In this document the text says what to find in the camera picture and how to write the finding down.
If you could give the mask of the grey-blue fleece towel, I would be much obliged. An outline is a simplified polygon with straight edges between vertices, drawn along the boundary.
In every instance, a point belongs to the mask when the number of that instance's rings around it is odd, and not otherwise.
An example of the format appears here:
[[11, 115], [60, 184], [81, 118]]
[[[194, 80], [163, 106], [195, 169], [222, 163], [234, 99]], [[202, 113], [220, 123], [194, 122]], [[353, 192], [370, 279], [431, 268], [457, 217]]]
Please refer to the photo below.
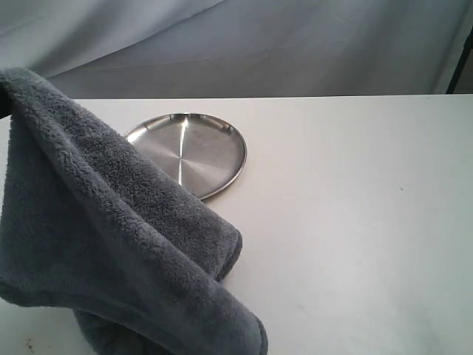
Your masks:
[[30, 70], [1, 71], [1, 116], [4, 300], [71, 309], [98, 354], [267, 353], [222, 284], [242, 249], [233, 225]]

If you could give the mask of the round stainless steel plate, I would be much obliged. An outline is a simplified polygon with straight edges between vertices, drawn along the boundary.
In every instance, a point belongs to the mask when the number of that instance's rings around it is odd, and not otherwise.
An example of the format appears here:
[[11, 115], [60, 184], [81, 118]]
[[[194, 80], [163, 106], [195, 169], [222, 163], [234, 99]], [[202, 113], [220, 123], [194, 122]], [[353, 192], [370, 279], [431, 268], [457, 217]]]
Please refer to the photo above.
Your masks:
[[206, 114], [161, 115], [138, 124], [124, 137], [201, 200], [228, 188], [241, 174], [248, 156], [238, 129]]

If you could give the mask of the grey backdrop curtain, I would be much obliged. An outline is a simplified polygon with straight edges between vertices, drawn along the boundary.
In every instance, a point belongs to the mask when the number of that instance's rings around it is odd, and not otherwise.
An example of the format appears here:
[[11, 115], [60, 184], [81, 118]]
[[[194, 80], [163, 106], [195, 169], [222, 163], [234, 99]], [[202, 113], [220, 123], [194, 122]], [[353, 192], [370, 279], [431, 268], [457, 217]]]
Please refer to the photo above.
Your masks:
[[3, 1], [1, 65], [73, 98], [442, 92], [470, 1]]

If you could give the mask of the black backdrop stand pole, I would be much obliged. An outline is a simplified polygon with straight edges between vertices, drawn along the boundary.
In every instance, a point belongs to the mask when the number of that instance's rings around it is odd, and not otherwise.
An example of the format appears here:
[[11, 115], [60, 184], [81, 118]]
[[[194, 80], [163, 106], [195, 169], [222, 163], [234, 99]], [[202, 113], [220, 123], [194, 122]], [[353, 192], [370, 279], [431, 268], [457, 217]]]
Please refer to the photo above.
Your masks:
[[472, 30], [470, 30], [455, 66], [446, 94], [472, 94]]

